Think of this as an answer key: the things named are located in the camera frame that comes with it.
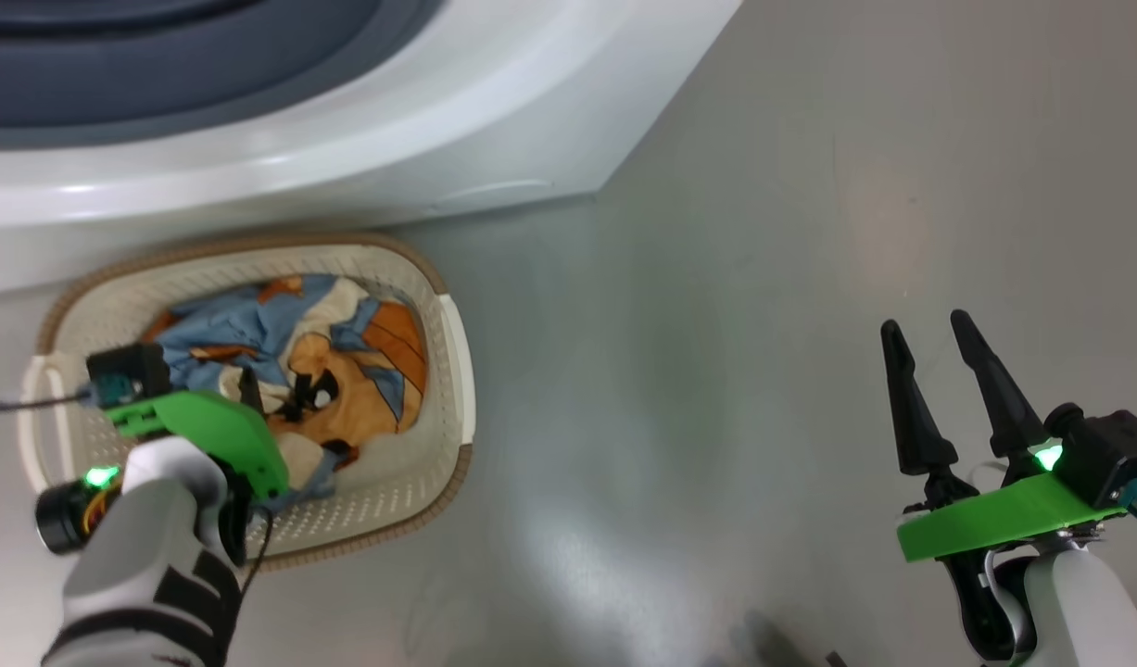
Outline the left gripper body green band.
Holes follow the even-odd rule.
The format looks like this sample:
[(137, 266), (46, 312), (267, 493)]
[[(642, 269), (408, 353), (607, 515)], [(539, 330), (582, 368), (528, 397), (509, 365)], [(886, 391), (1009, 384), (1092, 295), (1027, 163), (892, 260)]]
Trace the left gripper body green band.
[(242, 474), (259, 501), (284, 497), (289, 472), (266, 419), (247, 405), (204, 390), (179, 390), (132, 405), (107, 407), (123, 436), (182, 436), (213, 459)]

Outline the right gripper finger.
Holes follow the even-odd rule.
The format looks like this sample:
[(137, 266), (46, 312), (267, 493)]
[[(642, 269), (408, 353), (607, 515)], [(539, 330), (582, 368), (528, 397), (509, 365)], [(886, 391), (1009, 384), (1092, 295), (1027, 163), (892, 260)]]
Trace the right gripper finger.
[(954, 309), (951, 312), (951, 330), (958, 347), (958, 355), (966, 367), (974, 372), (982, 397), (991, 437), (991, 453), (999, 459), (1030, 451), (1048, 442), (1048, 434), (1041, 425), (1024, 392), (1016, 385), (1009, 369), (988, 345), (970, 312)]
[(941, 436), (929, 412), (916, 382), (916, 362), (898, 320), (885, 320), (880, 337), (901, 473), (918, 476), (949, 469), (958, 461), (956, 448)]

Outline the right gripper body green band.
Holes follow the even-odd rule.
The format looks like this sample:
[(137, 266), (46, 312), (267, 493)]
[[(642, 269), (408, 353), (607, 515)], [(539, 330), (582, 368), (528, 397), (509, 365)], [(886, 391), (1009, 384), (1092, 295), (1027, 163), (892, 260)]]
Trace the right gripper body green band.
[(997, 565), (1018, 547), (1084, 547), (1099, 524), (1126, 511), (1093, 510), (1051, 472), (958, 499), (936, 510), (912, 506), (897, 528), (910, 564), (933, 560), (948, 573), (966, 642), (984, 661), (1024, 661), (1037, 647), (1024, 577), (1031, 557)]

